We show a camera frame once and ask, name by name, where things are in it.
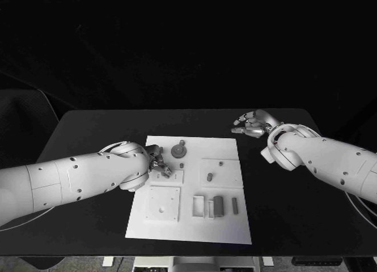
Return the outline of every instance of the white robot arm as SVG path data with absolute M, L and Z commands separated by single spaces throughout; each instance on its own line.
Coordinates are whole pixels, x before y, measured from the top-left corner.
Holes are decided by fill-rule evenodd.
M 246 127 L 231 129 L 259 138 L 269 133 L 261 155 L 269 163 L 292 171 L 305 165 L 316 178 L 377 204 L 377 154 L 323 138 L 306 126 L 280 123 L 263 110 L 256 110 L 234 121 Z
M 117 186 L 136 191 L 153 169 L 170 176 L 159 147 L 143 148 L 130 142 L 114 145 L 110 152 L 0 169 L 0 226 L 20 216 L 103 194 Z

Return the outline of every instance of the black table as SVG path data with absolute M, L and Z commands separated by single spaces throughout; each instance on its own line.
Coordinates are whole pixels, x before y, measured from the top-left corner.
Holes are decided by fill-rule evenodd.
M 0 232 L 0 255 L 377 256 L 377 231 L 344 192 L 315 179 L 305 167 L 289 172 L 267 163 L 260 155 L 266 137 L 230 132 L 235 118 L 248 111 L 71 111 L 38 162 L 97 152 L 118 141 L 144 145 L 147 135 L 235 138 L 253 245 L 124 238 L 134 194 L 117 188 Z M 305 110 L 267 111 L 280 121 L 318 131 Z

